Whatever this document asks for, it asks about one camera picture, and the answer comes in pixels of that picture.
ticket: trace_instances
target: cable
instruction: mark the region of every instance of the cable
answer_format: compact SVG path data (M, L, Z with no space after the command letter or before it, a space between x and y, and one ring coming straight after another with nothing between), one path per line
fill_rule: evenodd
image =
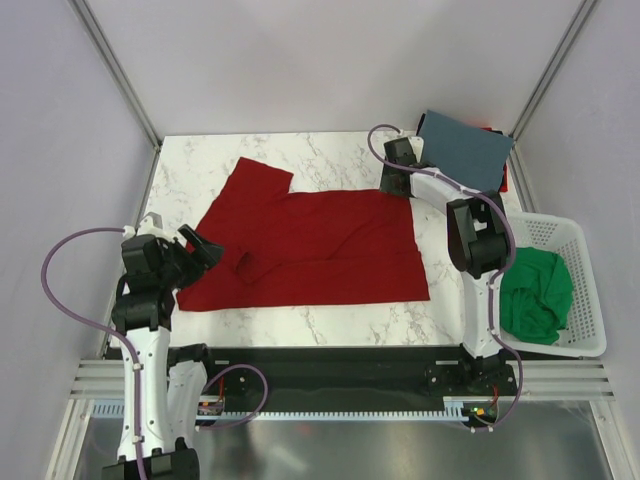
M422 170L419 168L413 168L413 167L405 167L404 165L397 165L395 163L390 162L389 160L387 160L386 158L380 156L378 154L378 152L376 152L376 150L373 148L373 143L371 141L371 138L373 137L373 134L381 129L381 128L389 128L393 131L395 131L396 133L401 133L400 129L398 127L395 127L393 125L389 125L387 123L383 123L380 125L376 125L375 127L373 127L370 131L369 131L369 135L367 136L367 144L369 145L369 150L371 150L371 153L373 154L374 157L376 157L378 160L380 160L382 163L384 163L385 165L395 168L397 170L404 170L405 172L411 172L411 173L417 173L420 175L427 175L433 178L437 178L438 180L446 183L447 185L449 185L452 188L455 188L456 190L458 190L460 193L464 194L464 195L469 195L470 197L474 197L474 198L478 198L480 200L482 200L484 203L486 203L487 205L489 205L489 207L493 210L493 212L498 216L498 218L500 219L500 221L502 222L502 225L504 226L504 229L507 233L507 247L509 248L509 254L507 256L507 262L504 265L504 267L502 267L500 270L498 270L495 274L493 274L491 276L491 278L489 279L489 331L491 333L491 336L493 337L493 339L498 343L498 345L500 345L502 348L504 348L505 350L507 350L508 352L510 352L516 359L516 361L518 362L518 390L516 391L516 396L513 399L513 403L511 404L511 406L509 407L509 409L506 411L506 413L504 414L504 416L500 419L498 419L496 421L496 423L493 425L494 427L497 427L498 425L502 424L502 422L504 422L513 412L513 409L516 407L516 405L518 404L518 402L520 401L520 396L522 395L522 385L524 383L524 368L522 366L522 358L520 357L520 354L518 353L517 350L515 350L514 348L510 347L509 345L507 345L499 336L495 327L495 320L494 320L494 314L495 312L493 311L493 303L494 303L494 296L495 296L495 282L496 280L501 276L504 275L505 272L507 272L512 266L513 263L516 260L516 240L515 237L513 235L513 230L511 229L511 226L509 225L509 222L507 221L507 217L504 214L504 212L500 209L500 207L498 207L498 205L491 200L489 197L487 197L486 195L484 195L481 192L478 192L476 190L472 190L469 188L466 188L462 185L460 185L458 182L456 182L455 180L447 177L446 175L444 175L442 172L440 171L432 171L432 170ZM487 431L489 430L489 427L481 427L481 428L476 428L474 430L472 430L472 432L477 432L477 431Z
M500 404L496 403L496 416L495 416L495 420L493 421L493 423L491 422L487 422L486 420L483 420L482 418L480 418L479 415L474 415L474 417L476 418L476 420L478 420L480 423L484 423L485 425L490 426L491 428L493 428L496 425L496 422L498 421L498 419L500 418Z
M97 328L98 330L101 330L103 332L105 332L108 335L113 335L114 337L116 337L118 340L120 340L120 342L122 342L122 344L126 347L126 349L129 351L129 354L131 355L131 359L133 360L133 365L139 364L140 363L140 359L138 358L138 354L136 353L136 349L135 347L132 345L132 343L127 339L127 337L125 337L124 335L122 335L120 332L107 327L106 325L102 325L98 322L94 322L93 320L89 320L88 318L85 318L81 315L78 315L77 313L69 310L67 307L65 307L57 298L56 296L53 294L53 292L51 291L51 288L49 287L49 281L47 279L47 272L49 270L49 264L51 263L51 259L53 258L53 256L56 254L56 252L58 250L60 250L60 248L62 248L65 244L67 244L68 242L70 242L71 240L81 237L83 235L88 235L90 233L98 233L98 232L115 232L115 233L124 233L124 229L123 228L113 228L113 227L100 227L100 228L90 228L88 230L80 230L79 232L76 233L72 233L71 235L69 235L68 237L63 238L62 240L60 240L58 243L56 243L54 245L54 247L49 251L49 253L47 254L47 256L44 259L44 262L42 263L42 269L40 270L40 283L42 283L42 289L44 290L45 295L47 296L47 298L51 301L51 303L53 303L53 305L60 310L62 313L68 315L69 317L73 318L74 320L77 320L78 322L84 324L84 325L88 325L89 327L93 327L93 328ZM142 408L141 405L141 393L140 393L140 371L139 370L134 370L133 371L133 435L135 437L140 437L141 432L142 432L142 426L140 424L140 411ZM140 480L149 480L149 477L147 477L147 473L144 469L144 461L142 458L142 444L140 442L136 442L135 443L135 450L136 450L136 464L138 466L138 475L140 476Z
M500 398L500 392L498 390L498 386L494 385L493 386L493 400L491 400L491 405L489 405L489 408L492 408L496 403L498 403L498 399Z
M251 370L252 372L255 372L258 375L258 377L260 377L260 380L262 380L262 385L264 386L264 390L262 393L262 399L260 400L260 403L258 404L258 406L249 415L235 422L223 423L221 425L216 424L210 427L204 427L204 426L196 427L196 430L220 430L223 428L237 427L238 425L243 425L253 420L253 418L256 415L258 415L260 410L262 410L262 407L264 407L264 404L267 402L267 397L269 396L269 385L267 383L267 378L264 376L264 373L262 373L258 368L254 367L253 365L247 365L246 363L238 363L236 365L228 366L227 368L222 370L220 373L218 373L215 377L213 377L211 380L209 380L209 382L207 382L207 384L205 385L203 391L206 392L209 388L211 388L212 385L214 385L224 375L226 375L229 372L232 372L233 370L238 370L239 368L246 368L247 370Z

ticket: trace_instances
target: black base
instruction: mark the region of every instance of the black base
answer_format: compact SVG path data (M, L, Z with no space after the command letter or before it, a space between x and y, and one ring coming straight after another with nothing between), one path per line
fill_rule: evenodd
M500 395L515 394L515 382L507 365L504 376L482 383L464 383L472 372L460 366L437 365L438 361L459 362L467 357L460 347L250 347L209 348L209 378L227 365L249 363L264 372L269 381L265 412L399 412L443 408L443 396L493 395L493 384ZM523 352L525 360L562 359ZM107 358L121 359L121 352L110 349ZM438 371L430 372L429 368ZM436 384L429 383L433 377ZM236 370L225 375L227 412L250 412L262 398L262 382L252 372ZM218 394L214 385L211 394Z
M181 448L172 453L144 459L147 476L154 480L200 480L200 463L193 448ZM121 462L102 469L102 480L139 480L135 460Z

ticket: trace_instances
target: plastic basket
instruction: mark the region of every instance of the plastic basket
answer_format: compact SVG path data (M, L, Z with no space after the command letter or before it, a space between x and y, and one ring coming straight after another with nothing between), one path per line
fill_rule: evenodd
M527 352L568 357L597 357L607 348L600 301L582 228L573 220L534 213L510 213L509 224L518 247L535 247L564 258L573 280L573 305L566 330L553 345L521 342L502 330L510 346Z

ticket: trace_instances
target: aluminum frame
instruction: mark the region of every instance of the aluminum frame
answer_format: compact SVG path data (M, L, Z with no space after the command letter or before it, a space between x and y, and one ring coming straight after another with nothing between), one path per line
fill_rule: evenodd
M85 0L69 0L69 3L78 14L125 101L156 149L154 165L138 212L139 220L144 211L155 174L162 144L161 139L87 2ZM537 207L532 188L527 181L528 177L517 147L517 140L522 136L530 119L544 99L551 83L566 61L572 46L598 3L599 0L582 1L512 130L516 146L509 158L509 166L512 169L515 188L525 211L535 212ZM80 363L45 477L47 480L73 478L88 421L91 412L93 412L94 401L112 395L122 395L122 376L123 369L119 361L85 360ZM464 401L465 399L456 398L455 400ZM637 465L627 453L629 442L626 436L621 434L624 429L621 428L619 414L616 413L618 411L617 402L606 372L598 360L525 362L525 391L521 400L525 402L590 401L614 478L616 480L640 480Z

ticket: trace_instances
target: blue-gray towel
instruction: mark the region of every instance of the blue-gray towel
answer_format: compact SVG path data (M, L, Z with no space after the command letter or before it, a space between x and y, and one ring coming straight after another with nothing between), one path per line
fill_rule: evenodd
M465 125L428 110L418 132L424 140L421 161L481 192L498 191L513 139Z

